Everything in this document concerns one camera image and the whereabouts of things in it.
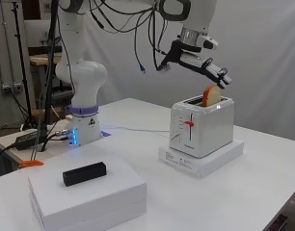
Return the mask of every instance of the white toaster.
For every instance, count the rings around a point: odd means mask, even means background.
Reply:
[[[170,147],[202,158],[233,141],[234,102],[202,107],[202,96],[174,104],[171,110]]]

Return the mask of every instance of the blue led light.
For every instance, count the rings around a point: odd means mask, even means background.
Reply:
[[[77,136],[76,136],[76,130],[75,129],[72,130],[72,137],[73,137],[73,144],[76,145],[78,143],[78,141],[77,141]]]

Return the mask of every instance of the floor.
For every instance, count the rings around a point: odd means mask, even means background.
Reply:
[[[295,231],[295,194],[284,208],[282,214],[288,217],[288,224],[284,227],[283,231]]]

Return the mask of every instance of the red lever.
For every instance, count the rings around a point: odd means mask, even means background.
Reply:
[[[184,123],[187,124],[189,127],[195,126],[194,122],[192,122],[192,121],[185,121]]]

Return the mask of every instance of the wall outlet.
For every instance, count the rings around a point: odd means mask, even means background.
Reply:
[[[21,93],[23,91],[22,84],[14,83],[13,84],[13,93]]]
[[[51,4],[50,3],[43,3],[43,11],[45,13],[51,13]]]
[[[2,86],[2,92],[4,95],[9,95],[12,93],[12,88],[9,85],[3,85]]]

